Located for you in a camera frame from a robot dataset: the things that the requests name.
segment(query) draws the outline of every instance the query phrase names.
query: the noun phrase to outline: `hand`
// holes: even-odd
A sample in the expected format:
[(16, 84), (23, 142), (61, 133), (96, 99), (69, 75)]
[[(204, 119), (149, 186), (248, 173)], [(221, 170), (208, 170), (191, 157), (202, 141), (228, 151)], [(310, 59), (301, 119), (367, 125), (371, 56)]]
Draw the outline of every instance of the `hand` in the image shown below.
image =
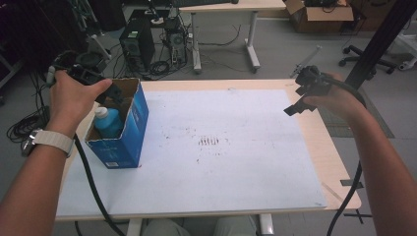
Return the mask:
[[(327, 73), (336, 80), (342, 81), (339, 74)], [(326, 96), (307, 96), (303, 101), (309, 105), (322, 106), (334, 115), (351, 123), (358, 117), (358, 112), (366, 111), (365, 107), (350, 92), (337, 86), (331, 86)]]
[(95, 99), (111, 86), (112, 81), (105, 79), (92, 86), (84, 86), (64, 71), (57, 71), (55, 79), (56, 84), (50, 90), (51, 115), (46, 130), (73, 138)]

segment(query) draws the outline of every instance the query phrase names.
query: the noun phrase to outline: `watch strap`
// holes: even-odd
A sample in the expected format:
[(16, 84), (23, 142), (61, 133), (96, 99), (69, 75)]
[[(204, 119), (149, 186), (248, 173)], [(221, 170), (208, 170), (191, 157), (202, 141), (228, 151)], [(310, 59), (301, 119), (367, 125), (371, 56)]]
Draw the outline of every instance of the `watch strap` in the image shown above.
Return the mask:
[(36, 134), (33, 143), (37, 145), (48, 145), (60, 148), (67, 153), (67, 156), (70, 156), (74, 140), (58, 132), (40, 130)]

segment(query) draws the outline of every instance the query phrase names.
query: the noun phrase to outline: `person's knee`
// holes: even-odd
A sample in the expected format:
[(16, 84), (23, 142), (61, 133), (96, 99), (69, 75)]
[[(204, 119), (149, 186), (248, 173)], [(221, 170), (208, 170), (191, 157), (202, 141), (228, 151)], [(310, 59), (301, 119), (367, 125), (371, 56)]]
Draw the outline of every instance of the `person's knee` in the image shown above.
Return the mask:
[(214, 236), (256, 235), (256, 225), (249, 215), (221, 217), (215, 226)]
[(153, 219), (144, 231), (144, 236), (190, 236), (181, 226), (170, 219)]

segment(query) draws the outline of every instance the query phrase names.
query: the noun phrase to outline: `computer tower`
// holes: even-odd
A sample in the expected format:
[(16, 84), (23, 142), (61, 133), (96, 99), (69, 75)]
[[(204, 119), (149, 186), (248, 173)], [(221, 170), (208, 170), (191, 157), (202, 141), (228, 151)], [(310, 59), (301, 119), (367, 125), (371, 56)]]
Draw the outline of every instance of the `computer tower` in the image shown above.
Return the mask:
[(129, 68), (132, 71), (147, 71), (155, 52), (148, 19), (129, 21), (119, 40)]
[(170, 32), (169, 45), (172, 64), (181, 64), (186, 61), (185, 35), (182, 30)]

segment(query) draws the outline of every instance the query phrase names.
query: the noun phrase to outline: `cardboard box on floor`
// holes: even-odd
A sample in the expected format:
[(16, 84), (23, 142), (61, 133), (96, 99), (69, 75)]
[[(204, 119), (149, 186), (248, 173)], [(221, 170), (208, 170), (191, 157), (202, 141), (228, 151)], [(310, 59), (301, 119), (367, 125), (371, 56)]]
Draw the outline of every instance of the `cardboard box on floor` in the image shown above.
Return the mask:
[(86, 135), (86, 143), (109, 169), (136, 168), (141, 156), (149, 110), (139, 79), (113, 80), (125, 98), (121, 105), (106, 100), (104, 106), (119, 110), (124, 122), (122, 134), (117, 139), (100, 137), (93, 122)]
[(353, 21), (352, 9), (347, 4), (324, 8), (306, 7), (301, 0), (284, 3), (297, 32), (339, 32), (343, 22)]
[(396, 0), (351, 0), (350, 5), (367, 19), (384, 19), (395, 2)]
[(367, 18), (358, 9), (352, 6), (355, 21), (344, 24), (348, 30), (352, 31), (376, 31), (383, 23), (385, 18)]

